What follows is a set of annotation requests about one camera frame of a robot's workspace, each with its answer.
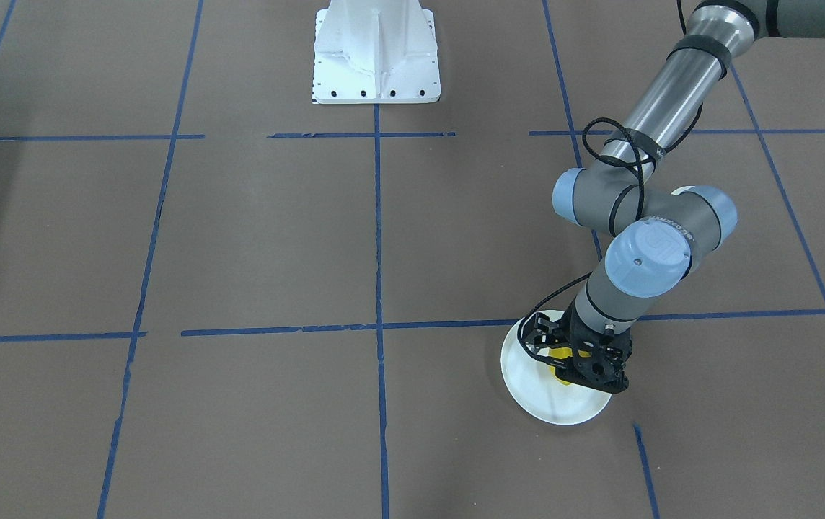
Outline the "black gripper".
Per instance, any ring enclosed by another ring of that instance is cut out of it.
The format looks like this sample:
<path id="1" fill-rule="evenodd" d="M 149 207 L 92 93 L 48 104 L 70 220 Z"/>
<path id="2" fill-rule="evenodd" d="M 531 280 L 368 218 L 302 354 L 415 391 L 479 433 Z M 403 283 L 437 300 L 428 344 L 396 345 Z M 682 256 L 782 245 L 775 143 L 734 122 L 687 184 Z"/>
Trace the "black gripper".
<path id="1" fill-rule="evenodd" d="M 553 368 L 558 380 L 593 390 L 620 394 L 629 388 L 625 367 L 632 355 L 632 334 L 599 333 L 588 327 L 578 316 L 574 303 L 560 319 L 568 323 L 567 348 L 572 355 L 564 359 L 564 367 Z"/>

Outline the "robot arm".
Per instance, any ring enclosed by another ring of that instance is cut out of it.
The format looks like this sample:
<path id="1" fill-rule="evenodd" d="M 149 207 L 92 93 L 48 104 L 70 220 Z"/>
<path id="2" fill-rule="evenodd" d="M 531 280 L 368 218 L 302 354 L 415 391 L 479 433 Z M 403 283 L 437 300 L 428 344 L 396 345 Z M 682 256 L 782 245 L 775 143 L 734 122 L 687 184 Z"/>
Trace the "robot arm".
<path id="1" fill-rule="evenodd" d="M 825 318 L 825 1 L 706 1 L 603 148 L 555 184 L 555 211 L 612 243 L 576 299 L 619 340 L 722 254 L 767 316 Z"/>

